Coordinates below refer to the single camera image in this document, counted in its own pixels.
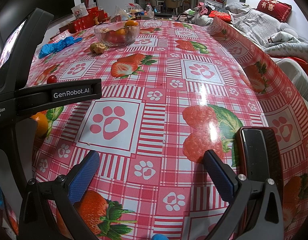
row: red checkered tablecloth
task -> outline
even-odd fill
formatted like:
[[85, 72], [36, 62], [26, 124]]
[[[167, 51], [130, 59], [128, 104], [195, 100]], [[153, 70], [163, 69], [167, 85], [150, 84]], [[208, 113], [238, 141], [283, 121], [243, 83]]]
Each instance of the red checkered tablecloth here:
[[[183, 153], [185, 140], [196, 129], [182, 112], [197, 105], [225, 108], [239, 126], [273, 127], [284, 184], [308, 173], [308, 111], [268, 55], [217, 17], [209, 27], [172, 21], [140, 24], [147, 34], [101, 55], [88, 50], [97, 42], [94, 28], [74, 35], [81, 42], [43, 59], [36, 51], [29, 86], [50, 68], [59, 82], [101, 78], [103, 88], [99, 100], [65, 106], [49, 136], [36, 141], [33, 168], [39, 181], [67, 174], [89, 150], [96, 150], [101, 164], [88, 189], [134, 211], [120, 219], [137, 220], [127, 224], [131, 230], [122, 239], [150, 239], [156, 233], [169, 239], [204, 239], [228, 203], [203, 165]], [[137, 75], [111, 76], [118, 59], [134, 54], [153, 57], [147, 65], [139, 63], [143, 72]], [[192, 140], [199, 140], [198, 134]], [[223, 161], [238, 171], [228, 141]], [[285, 219], [285, 239], [306, 218], [308, 196], [295, 209]]]

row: blue gripper pad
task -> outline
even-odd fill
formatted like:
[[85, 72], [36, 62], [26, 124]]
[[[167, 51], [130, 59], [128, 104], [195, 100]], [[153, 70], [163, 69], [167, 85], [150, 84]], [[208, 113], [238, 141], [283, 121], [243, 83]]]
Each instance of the blue gripper pad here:
[[72, 204], [81, 200], [100, 165], [99, 153], [96, 151], [90, 152], [93, 152], [92, 156], [84, 163], [83, 167], [78, 171], [69, 185], [69, 199]]
[[225, 171], [219, 163], [222, 163], [222, 161], [218, 158], [219, 162], [217, 162], [215, 158], [218, 158], [216, 154], [214, 157], [209, 151], [206, 151], [204, 155], [204, 167], [212, 179], [222, 200], [231, 204], [234, 199], [234, 185], [227, 177]]

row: gray pillow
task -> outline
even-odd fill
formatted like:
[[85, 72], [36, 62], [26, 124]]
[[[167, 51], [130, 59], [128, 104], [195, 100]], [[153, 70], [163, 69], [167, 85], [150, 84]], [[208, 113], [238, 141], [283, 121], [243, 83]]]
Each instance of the gray pillow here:
[[226, 5], [225, 9], [231, 13], [239, 14], [241, 12], [249, 12], [252, 8], [239, 2], [230, 2]]

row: orange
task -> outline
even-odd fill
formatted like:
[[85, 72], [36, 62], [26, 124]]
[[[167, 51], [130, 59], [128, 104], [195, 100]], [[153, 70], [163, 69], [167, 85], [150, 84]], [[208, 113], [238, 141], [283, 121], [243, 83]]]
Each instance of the orange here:
[[115, 33], [118, 34], [118, 35], [125, 35], [126, 30], [125, 30], [125, 28], [121, 28], [119, 30], [116, 30]]
[[129, 27], [129, 26], [138, 26], [138, 22], [137, 21], [127, 21], [125, 23], [125, 27]]
[[48, 121], [45, 114], [37, 113], [31, 116], [37, 122], [37, 129], [35, 135], [38, 137], [43, 136], [48, 130]]

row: device screen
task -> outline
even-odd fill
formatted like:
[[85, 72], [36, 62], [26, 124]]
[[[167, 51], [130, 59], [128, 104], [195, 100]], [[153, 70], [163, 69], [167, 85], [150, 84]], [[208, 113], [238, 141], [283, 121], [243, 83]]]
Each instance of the device screen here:
[[5, 42], [5, 45], [3, 47], [3, 50], [1, 52], [0, 56], [0, 68], [3, 66], [3, 64], [9, 59], [12, 49], [14, 47], [14, 44], [16, 42], [16, 39], [18, 35], [20, 34], [26, 20], [24, 20], [14, 31], [13, 33], [9, 36], [7, 41]]

